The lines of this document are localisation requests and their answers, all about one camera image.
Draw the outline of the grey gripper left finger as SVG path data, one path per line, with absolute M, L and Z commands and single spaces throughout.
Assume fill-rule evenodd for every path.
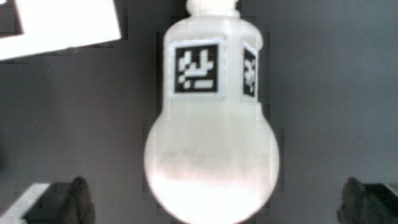
M 0 224 L 96 224 L 88 180 L 34 183 L 0 215 Z

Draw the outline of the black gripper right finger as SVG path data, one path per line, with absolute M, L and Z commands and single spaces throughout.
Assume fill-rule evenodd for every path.
M 349 178 L 336 216 L 340 224 L 398 224 L 398 195 L 384 184 Z

